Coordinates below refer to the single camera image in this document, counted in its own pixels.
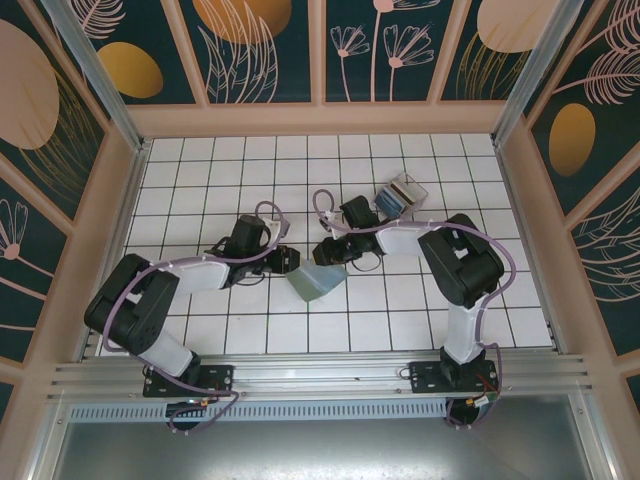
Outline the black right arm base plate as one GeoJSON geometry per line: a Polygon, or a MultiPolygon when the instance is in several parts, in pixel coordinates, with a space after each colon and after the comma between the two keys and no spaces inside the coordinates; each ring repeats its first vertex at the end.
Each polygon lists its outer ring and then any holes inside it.
{"type": "Polygon", "coordinates": [[[498,390],[497,369],[491,360],[451,368],[440,361],[411,362],[409,380],[413,393],[477,396],[498,390]]]}

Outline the aluminium mounting rail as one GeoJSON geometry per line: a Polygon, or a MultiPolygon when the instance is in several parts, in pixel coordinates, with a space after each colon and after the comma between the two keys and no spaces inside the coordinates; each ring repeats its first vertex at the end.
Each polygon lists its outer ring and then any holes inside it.
{"type": "MultiPolygon", "coordinates": [[[[205,365],[231,365],[242,399],[337,400],[408,397],[406,366],[436,361],[437,351],[206,356],[205,365]]],[[[594,382],[579,355],[552,350],[505,349],[502,392],[506,396],[585,393],[594,382]]],[[[124,402],[142,397],[141,364],[131,358],[92,357],[56,366],[46,389],[50,400],[124,402]]]]}

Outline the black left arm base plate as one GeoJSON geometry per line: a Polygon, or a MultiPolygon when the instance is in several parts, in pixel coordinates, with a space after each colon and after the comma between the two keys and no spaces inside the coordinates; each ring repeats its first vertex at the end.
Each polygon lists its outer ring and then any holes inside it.
{"type": "Polygon", "coordinates": [[[170,381],[157,371],[143,368],[142,395],[145,398],[210,397],[211,391],[230,391],[233,386],[233,366],[205,365],[189,367],[177,381],[170,381]]]}

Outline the aluminium frame post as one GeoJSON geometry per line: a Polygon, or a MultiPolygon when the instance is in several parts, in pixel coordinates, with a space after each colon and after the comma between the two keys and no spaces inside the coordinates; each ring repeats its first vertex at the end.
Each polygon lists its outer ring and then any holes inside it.
{"type": "Polygon", "coordinates": [[[74,58],[84,68],[88,81],[94,87],[127,144],[136,153],[147,150],[149,143],[145,141],[135,126],[121,95],[110,80],[96,50],[77,22],[72,7],[66,0],[41,0],[41,3],[52,22],[58,27],[74,58]]]}
{"type": "Polygon", "coordinates": [[[508,140],[535,89],[550,70],[584,3],[585,0],[559,0],[552,11],[493,128],[491,139],[496,151],[508,140]]]}

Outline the green leather card holder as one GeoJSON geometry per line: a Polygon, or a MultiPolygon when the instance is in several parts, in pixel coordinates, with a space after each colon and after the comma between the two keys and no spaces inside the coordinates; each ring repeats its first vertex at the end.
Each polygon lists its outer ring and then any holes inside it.
{"type": "Polygon", "coordinates": [[[300,298],[309,303],[334,290],[346,280],[348,272],[340,265],[319,266],[307,261],[285,277],[300,298]]]}

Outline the clear acrylic card box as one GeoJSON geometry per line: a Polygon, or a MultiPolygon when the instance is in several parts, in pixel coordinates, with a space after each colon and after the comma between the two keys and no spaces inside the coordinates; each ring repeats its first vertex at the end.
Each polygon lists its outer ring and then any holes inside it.
{"type": "Polygon", "coordinates": [[[406,184],[407,185],[407,189],[409,190],[409,192],[415,197],[415,202],[414,203],[405,203],[406,204],[406,210],[405,210],[404,214],[401,215],[398,218],[390,218],[390,219],[407,219],[407,218],[410,218],[413,213],[415,213],[416,211],[418,211],[422,207],[422,205],[424,204],[424,202],[425,202],[426,198],[428,197],[429,193],[418,182],[416,182],[413,177],[411,177],[408,173],[403,172],[403,173],[400,173],[400,174],[396,175],[393,179],[391,179],[386,184],[384,184],[377,191],[376,195],[381,191],[385,191],[385,192],[389,193],[385,189],[385,186],[389,182],[391,182],[392,180],[395,180],[395,181],[402,182],[402,183],[406,184]]]}

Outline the grey credit card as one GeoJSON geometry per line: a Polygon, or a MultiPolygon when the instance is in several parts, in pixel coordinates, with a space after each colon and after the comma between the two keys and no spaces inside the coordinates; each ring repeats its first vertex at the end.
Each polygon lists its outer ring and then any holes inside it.
{"type": "Polygon", "coordinates": [[[407,185],[402,182],[392,180],[385,186],[385,189],[389,192],[390,195],[394,195],[404,203],[415,202],[415,197],[409,192],[409,190],[407,189],[407,185]]]}

